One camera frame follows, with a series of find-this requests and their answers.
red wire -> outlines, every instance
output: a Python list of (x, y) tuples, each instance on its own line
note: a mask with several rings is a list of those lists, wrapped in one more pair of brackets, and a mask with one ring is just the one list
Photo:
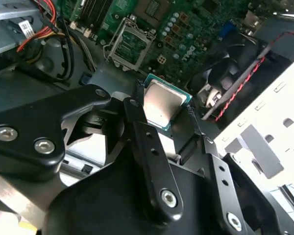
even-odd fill
[[(56, 11), (55, 11), (55, 8), (54, 8), (54, 5), (53, 3), (50, 1), (50, 0), (43, 0), (47, 6), (51, 9), (51, 13), (52, 13), (52, 18), (51, 18), (51, 22), (53, 24), (55, 24), (55, 16), (56, 16)], [(33, 38), (36, 38), (36, 37), (42, 37), (44, 35), (47, 35), (51, 33), (51, 29), (49, 29), (48, 26), (44, 27), (42, 30), (38, 31), (35, 35), (33, 35), (32, 37), (26, 39), (19, 47), (18, 49), (16, 50), (16, 52), (20, 52), (21, 50), (23, 50), (23, 48), (25, 47), (25, 45), (30, 41), (32, 40)]]
[[(280, 38), (282, 38), (285, 35), (293, 35), (294, 36), (294, 32), (284, 32), (284, 33), (280, 34), (277, 38), (275, 38), (274, 40), (272, 40), (270, 44), (273, 45), (276, 41), (278, 41)], [(237, 93), (241, 91), (241, 89), (243, 88), (243, 86), (250, 80), (250, 78), (255, 74), (255, 72), (259, 69), (260, 65), (264, 61), (265, 61), (265, 56), (262, 57), (259, 60), (259, 62), (252, 69), (252, 71), (248, 74), (247, 78), (240, 84), (240, 86), (238, 87), (238, 89), (232, 94), (231, 98), (226, 102), (224, 108), (220, 111), (219, 115), (216, 117), (215, 122), (217, 122), (223, 116), (225, 110), (227, 110), (227, 108), (229, 107), (229, 105), (231, 104), (231, 102), (235, 99)]]

metal sheet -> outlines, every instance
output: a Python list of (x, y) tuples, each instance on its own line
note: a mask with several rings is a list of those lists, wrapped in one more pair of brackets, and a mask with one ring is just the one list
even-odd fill
[(39, 229), (50, 203), (65, 187), (59, 175), (43, 183), (30, 183), (0, 175), (0, 201)]
[(1, 4), (0, 5), (0, 20), (31, 16), (37, 12), (39, 12), (39, 10), (35, 6), (24, 5), (23, 7), (20, 7), (20, 8), (10, 9)]

green circuit board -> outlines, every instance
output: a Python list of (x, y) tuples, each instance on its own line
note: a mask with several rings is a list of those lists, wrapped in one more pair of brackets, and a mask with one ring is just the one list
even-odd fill
[[(109, 42), (122, 18), (135, 14), (137, 4), (143, 1), (114, 0), (98, 32), (98, 42)], [(238, 18), (247, 10), (248, 3), (248, 0), (172, 0), (156, 28), (156, 39), (140, 71), (146, 74), (152, 72), (179, 87), (183, 86), (188, 80), (185, 75), (200, 66), (210, 44), (218, 40), (222, 25), (229, 20), (239, 22)], [(145, 19), (137, 17), (139, 28), (155, 28)], [(131, 55), (139, 54), (140, 50), (140, 47), (132, 46), (119, 51), (119, 55), (132, 58)], [(158, 62), (159, 56), (166, 59), (164, 64)]]
[[(91, 28), (92, 24), (79, 22), (81, 3), (87, 4), (88, 1), (96, 2), (67, 0), (64, 8), (66, 18), (81, 23), (84, 28)], [(107, 4), (108, 1), (111, 5), (106, 8), (106, 13), (101, 12), (104, 17), (99, 28), (92, 31), (92, 39), (101, 45), (109, 44), (115, 39), (123, 18), (134, 15), (141, 31), (156, 31), (155, 39), (148, 45), (150, 48), (137, 71), (145, 75), (156, 74), (178, 87), (183, 87), (190, 79), (190, 71), (202, 65), (211, 45), (221, 39), (219, 34), (225, 23), (232, 22), (238, 30), (246, 30), (242, 21), (252, 5), (250, 0), (104, 0)], [(271, 3), (275, 2), (254, 1), (253, 5), (257, 7), (266, 2), (262, 9), (266, 12), (270, 12)], [(146, 42), (125, 31), (114, 54), (135, 64), (145, 48)]]

mounting hole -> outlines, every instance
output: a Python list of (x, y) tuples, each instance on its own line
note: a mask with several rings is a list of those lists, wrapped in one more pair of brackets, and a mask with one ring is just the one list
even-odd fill
[(158, 151), (155, 150), (154, 148), (151, 149), (151, 152), (152, 152), (152, 154), (155, 155), (155, 156), (158, 156), (158, 155), (159, 155)]
[(222, 180), (222, 183), (223, 183), (225, 186), (229, 186), (229, 183), (228, 183), (226, 180)]
[(96, 94), (101, 96), (101, 97), (105, 97), (106, 96), (106, 92), (104, 92), (101, 89), (96, 89)]
[(152, 137), (152, 134), (151, 134), (150, 132), (147, 132), (147, 133), (146, 133), (146, 136), (147, 136), (148, 138), (151, 138), (151, 139), (153, 138), (153, 137)]

black plastic bracket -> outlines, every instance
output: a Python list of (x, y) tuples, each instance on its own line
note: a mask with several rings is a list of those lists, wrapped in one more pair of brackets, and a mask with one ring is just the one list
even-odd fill
[[(87, 85), (0, 113), (0, 127), (17, 132), (12, 141), (0, 140), (0, 173), (45, 180), (60, 167), (65, 150), (74, 141), (72, 132), (77, 120), (93, 108), (102, 108), (110, 95), (95, 85)], [(54, 150), (42, 154), (35, 142), (49, 140)]]
[[(137, 163), (141, 184), (141, 198), (148, 216), (157, 223), (168, 224), (177, 221), (183, 214), (183, 201), (169, 166), (166, 154), (155, 127), (147, 124), (143, 107), (134, 99), (124, 100), (126, 124), (133, 143), (133, 155)], [(162, 195), (169, 191), (168, 206)]]

